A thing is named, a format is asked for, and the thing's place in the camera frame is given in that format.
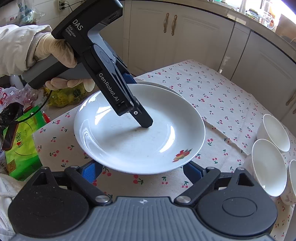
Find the left gloved hand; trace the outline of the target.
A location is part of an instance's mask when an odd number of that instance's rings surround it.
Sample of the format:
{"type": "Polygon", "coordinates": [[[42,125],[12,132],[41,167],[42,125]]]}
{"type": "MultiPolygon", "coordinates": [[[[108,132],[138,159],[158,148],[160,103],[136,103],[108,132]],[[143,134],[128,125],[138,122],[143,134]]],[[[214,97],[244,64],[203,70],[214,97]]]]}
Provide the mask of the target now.
{"type": "MultiPolygon", "coordinates": [[[[77,65],[72,48],[64,40],[56,40],[51,34],[46,34],[38,42],[34,57],[38,60],[43,60],[50,55],[53,55],[60,63],[68,68],[74,68],[77,65]]],[[[87,92],[91,92],[95,88],[95,82],[91,78],[66,80],[55,77],[47,81],[45,85],[49,90],[59,90],[73,88],[81,83],[87,92]]]]}

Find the left white sleeve forearm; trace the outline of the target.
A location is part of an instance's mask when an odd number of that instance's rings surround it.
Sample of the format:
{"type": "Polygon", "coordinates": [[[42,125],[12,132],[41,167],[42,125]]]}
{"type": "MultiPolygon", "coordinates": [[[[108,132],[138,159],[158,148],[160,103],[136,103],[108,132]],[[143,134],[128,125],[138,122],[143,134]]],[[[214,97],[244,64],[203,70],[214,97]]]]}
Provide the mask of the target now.
{"type": "Polygon", "coordinates": [[[1,27],[1,77],[21,75],[32,67],[38,42],[51,31],[49,25],[1,27]]]}

